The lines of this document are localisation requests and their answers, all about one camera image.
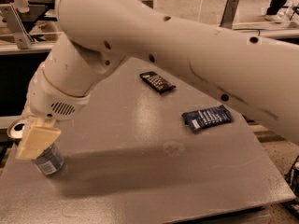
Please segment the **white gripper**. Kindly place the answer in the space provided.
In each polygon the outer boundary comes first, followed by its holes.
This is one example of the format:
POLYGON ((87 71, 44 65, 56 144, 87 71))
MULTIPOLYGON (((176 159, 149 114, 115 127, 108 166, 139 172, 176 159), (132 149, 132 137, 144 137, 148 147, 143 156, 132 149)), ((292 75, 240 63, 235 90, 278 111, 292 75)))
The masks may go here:
POLYGON ((38 67, 31 78, 22 114, 32 116, 24 122, 16 158, 35 160, 61 134, 56 120, 73 119, 89 102, 90 96, 73 97, 54 88, 44 70, 38 67))

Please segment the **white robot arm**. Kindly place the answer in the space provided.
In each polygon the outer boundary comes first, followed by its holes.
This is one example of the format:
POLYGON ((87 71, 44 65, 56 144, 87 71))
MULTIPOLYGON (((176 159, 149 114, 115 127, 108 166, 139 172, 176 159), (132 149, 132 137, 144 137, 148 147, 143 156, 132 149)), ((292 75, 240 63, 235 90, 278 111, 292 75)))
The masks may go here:
POLYGON ((89 102, 127 58, 151 63, 269 130, 299 143, 299 47, 167 16, 138 0, 55 0, 62 29, 36 70, 16 156, 36 159, 55 124, 89 102))

